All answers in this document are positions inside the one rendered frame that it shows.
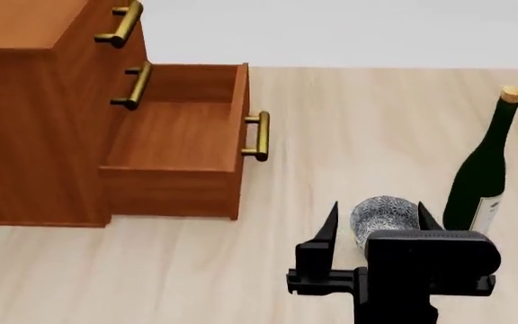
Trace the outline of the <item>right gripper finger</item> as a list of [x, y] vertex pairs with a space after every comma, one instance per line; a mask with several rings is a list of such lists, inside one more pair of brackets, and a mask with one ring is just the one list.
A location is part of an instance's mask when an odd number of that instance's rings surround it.
[[330, 271], [332, 269], [338, 215], [338, 202], [335, 202], [316, 236], [296, 246], [297, 271]]
[[435, 220], [433, 215], [427, 210], [422, 202], [418, 202], [417, 204], [417, 215], [419, 220], [420, 230], [422, 231], [430, 231], [430, 230], [443, 230], [442, 226]]

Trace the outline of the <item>wooden drawer with open tray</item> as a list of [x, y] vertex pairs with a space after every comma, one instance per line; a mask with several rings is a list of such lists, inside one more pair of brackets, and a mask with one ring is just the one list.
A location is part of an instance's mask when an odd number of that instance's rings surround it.
[[100, 166], [119, 215], [238, 216], [248, 65], [155, 64]]

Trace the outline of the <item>wooden middle drawer front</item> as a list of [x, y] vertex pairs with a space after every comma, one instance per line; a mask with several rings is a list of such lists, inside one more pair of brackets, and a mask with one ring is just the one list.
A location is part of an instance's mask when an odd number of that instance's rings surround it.
[[111, 105], [110, 100], [129, 96], [136, 76], [125, 75], [124, 71], [141, 67], [145, 61], [90, 64], [77, 75], [71, 86], [75, 91], [73, 108], [80, 138], [96, 167], [103, 162], [120, 119], [129, 111], [125, 107]]

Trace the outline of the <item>wooden highest drawer front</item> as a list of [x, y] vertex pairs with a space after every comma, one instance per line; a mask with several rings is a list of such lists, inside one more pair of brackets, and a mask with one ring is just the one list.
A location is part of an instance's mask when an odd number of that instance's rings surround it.
[[95, 34], [115, 32], [121, 16], [112, 15], [113, 7], [126, 7], [132, 0], [86, 0], [75, 20], [54, 46], [60, 75], [71, 94], [73, 82], [84, 67], [93, 63], [126, 63], [147, 60], [140, 20], [124, 48], [115, 49], [109, 43], [94, 42]]

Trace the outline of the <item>wooden cabinet body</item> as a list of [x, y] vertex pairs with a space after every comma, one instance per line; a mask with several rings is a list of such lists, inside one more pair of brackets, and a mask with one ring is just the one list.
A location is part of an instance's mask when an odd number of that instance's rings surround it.
[[111, 219], [54, 50], [85, 3], [0, 0], [0, 226]]

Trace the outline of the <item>patterned grey white cup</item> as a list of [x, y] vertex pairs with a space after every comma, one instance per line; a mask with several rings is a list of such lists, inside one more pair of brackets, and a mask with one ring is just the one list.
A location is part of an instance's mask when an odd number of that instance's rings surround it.
[[418, 206], [395, 196], [374, 196], [357, 204], [350, 215], [357, 247], [363, 251], [377, 230], [419, 230]]

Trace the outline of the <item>dark green wine bottle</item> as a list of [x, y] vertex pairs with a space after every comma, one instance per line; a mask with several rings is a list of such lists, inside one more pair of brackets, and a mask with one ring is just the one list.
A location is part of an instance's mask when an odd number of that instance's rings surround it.
[[518, 102], [498, 99], [487, 132], [461, 164], [442, 215], [447, 230], [487, 233], [505, 192], [505, 144]]

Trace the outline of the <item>tan bottle cork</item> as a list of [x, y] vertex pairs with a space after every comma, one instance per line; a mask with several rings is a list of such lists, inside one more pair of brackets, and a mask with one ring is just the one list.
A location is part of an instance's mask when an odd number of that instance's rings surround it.
[[501, 88], [500, 99], [510, 104], [518, 104], [518, 87], [505, 85]]

